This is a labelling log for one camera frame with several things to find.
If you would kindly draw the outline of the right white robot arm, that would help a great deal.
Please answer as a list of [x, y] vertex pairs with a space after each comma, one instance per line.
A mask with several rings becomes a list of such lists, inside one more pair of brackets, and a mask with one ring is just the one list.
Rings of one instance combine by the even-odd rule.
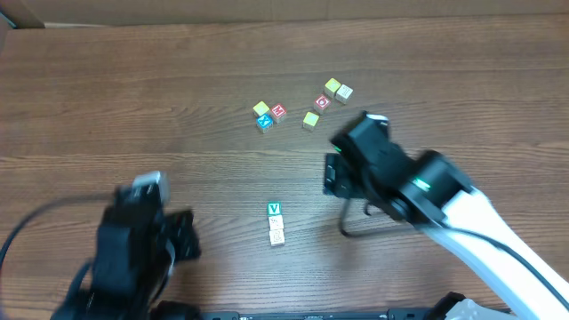
[[566, 319], [568, 283], [526, 244], [470, 178], [434, 150], [412, 159], [325, 157], [325, 193], [364, 199], [462, 260], [520, 319]]

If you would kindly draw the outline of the blue T wooden block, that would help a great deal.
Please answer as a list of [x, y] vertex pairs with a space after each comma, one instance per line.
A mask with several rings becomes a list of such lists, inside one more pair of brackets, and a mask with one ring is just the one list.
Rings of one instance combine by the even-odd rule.
[[270, 230], [281, 230], [284, 228], [284, 220], [282, 215], [268, 216], [268, 224]]

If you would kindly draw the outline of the green A wooden block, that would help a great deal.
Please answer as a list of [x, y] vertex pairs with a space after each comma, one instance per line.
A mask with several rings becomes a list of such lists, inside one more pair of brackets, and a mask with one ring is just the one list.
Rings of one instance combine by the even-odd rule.
[[277, 216], [282, 214], [282, 205], [280, 202], [269, 202], [267, 204], [267, 215]]

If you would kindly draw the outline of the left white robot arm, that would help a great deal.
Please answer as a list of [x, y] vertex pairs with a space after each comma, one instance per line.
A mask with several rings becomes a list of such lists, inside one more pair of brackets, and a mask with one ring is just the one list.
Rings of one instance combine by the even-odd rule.
[[201, 255], [191, 210], [110, 209], [97, 231], [93, 262], [69, 287], [56, 320], [198, 319], [198, 307], [163, 300], [174, 266]]

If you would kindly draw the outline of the W wooden block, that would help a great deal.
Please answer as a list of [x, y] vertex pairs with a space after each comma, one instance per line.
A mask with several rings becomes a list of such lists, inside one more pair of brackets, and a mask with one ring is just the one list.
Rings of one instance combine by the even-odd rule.
[[285, 232], [282, 229], [271, 229], [268, 234], [271, 246], [280, 246], [285, 244]]

